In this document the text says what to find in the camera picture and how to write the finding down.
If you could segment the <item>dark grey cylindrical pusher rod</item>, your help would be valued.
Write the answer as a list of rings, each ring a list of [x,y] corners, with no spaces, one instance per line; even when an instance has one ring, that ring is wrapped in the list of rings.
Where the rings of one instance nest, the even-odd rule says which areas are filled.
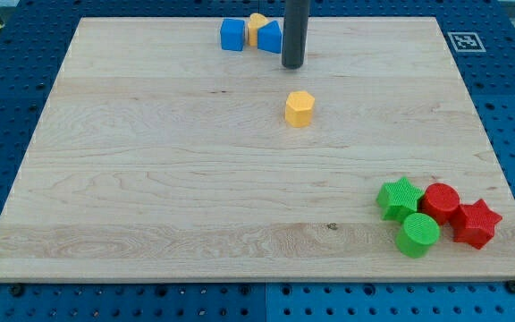
[[[287,69],[299,69],[304,63],[309,12],[309,0],[285,1],[282,65]]]

